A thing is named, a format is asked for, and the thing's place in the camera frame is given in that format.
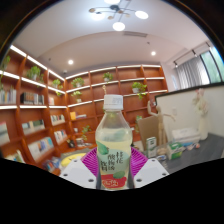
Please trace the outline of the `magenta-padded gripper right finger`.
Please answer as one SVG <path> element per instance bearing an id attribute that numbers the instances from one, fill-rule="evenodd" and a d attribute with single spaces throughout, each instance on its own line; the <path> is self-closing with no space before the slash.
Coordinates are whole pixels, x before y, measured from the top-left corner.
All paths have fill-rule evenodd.
<path id="1" fill-rule="evenodd" d="M 135 148 L 131 148 L 129 188 L 141 188 L 168 176 L 167 170 L 156 158 L 148 159 Z"/>

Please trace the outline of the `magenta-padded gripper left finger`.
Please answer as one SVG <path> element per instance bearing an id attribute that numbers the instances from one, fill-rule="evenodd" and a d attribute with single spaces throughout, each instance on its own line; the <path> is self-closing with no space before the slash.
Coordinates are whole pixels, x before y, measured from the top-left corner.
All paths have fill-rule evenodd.
<path id="1" fill-rule="evenodd" d="M 97 149 L 92 149 L 80 159 L 72 159 L 61 172 L 60 177 L 84 188 L 99 189 Z"/>

